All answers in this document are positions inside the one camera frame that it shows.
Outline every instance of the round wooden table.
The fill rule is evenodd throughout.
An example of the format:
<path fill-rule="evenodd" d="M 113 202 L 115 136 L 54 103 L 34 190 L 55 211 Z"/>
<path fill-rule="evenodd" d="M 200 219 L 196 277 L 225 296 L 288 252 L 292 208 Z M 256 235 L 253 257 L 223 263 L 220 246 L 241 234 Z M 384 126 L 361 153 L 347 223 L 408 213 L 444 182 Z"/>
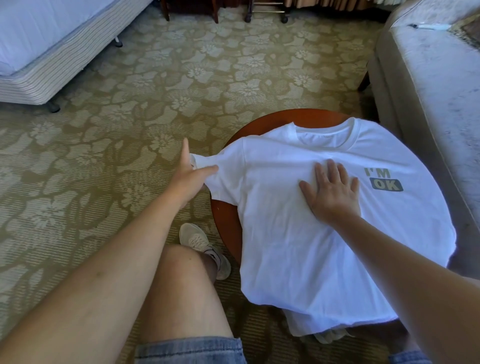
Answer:
<path fill-rule="evenodd" d="M 258 118 L 238 130 L 225 146 L 248 135 L 262 135 L 279 126 L 295 122 L 302 128 L 328 128 L 339 125 L 349 116 L 322 109 L 291 109 L 274 112 Z M 235 260 L 241 262 L 242 231 L 237 207 L 223 201 L 212 200 L 213 219 L 223 244 Z"/>

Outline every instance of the mattress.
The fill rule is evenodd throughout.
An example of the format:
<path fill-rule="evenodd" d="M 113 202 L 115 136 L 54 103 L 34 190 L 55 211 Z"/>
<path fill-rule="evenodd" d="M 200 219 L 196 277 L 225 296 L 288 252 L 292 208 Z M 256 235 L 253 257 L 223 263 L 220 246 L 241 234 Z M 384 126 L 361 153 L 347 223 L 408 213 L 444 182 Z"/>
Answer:
<path fill-rule="evenodd" d="M 0 0 L 0 75 L 48 51 L 115 0 Z"/>
<path fill-rule="evenodd" d="M 0 102 L 45 104 L 151 1 L 115 0 L 20 71 L 0 76 Z"/>

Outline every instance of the white t-shirt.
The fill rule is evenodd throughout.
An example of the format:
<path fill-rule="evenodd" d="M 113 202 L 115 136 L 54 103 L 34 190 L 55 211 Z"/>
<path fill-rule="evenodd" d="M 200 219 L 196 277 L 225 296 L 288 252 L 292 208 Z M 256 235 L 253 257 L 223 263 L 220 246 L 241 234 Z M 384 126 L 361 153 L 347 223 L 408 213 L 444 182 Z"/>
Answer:
<path fill-rule="evenodd" d="M 442 266 L 455 250 L 456 233 L 435 180 L 374 122 L 350 118 L 325 129 L 290 123 L 241 138 L 216 156 L 192 155 L 197 168 L 219 166 L 205 182 L 212 198 L 238 206 L 242 292 L 252 303 L 287 310 L 296 336 L 396 318 L 362 263 L 315 218 L 298 187 L 300 180 L 315 186 L 314 164 L 329 158 L 359 178 L 361 213 L 369 223 Z"/>

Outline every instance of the sneaker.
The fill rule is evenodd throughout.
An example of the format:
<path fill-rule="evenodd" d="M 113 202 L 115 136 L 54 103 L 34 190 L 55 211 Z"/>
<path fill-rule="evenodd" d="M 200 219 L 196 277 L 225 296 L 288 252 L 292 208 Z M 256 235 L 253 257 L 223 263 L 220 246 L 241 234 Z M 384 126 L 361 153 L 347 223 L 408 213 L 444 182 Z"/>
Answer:
<path fill-rule="evenodd" d="M 189 246 L 193 250 L 207 254 L 216 263 L 217 280 L 227 279 L 232 267 L 225 256 L 219 252 L 209 241 L 202 229 L 195 224 L 185 223 L 180 226 L 180 244 Z"/>

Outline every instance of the luggage rack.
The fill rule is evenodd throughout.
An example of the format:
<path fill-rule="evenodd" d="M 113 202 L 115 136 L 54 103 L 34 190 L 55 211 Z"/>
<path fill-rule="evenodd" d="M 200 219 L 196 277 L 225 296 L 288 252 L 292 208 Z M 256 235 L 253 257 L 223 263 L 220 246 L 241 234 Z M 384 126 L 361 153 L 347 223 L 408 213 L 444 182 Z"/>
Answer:
<path fill-rule="evenodd" d="M 280 5 L 282 7 L 282 10 L 257 10 L 253 11 L 253 6 L 254 5 Z M 247 10 L 247 15 L 245 15 L 245 22 L 249 23 L 252 21 L 252 14 L 254 12 L 273 12 L 273 13 L 278 13 L 280 15 L 280 21 L 285 24 L 288 22 L 288 15 L 290 13 L 290 8 L 286 8 L 282 2 L 256 2 L 255 0 L 249 0 L 248 2 L 248 10 Z"/>

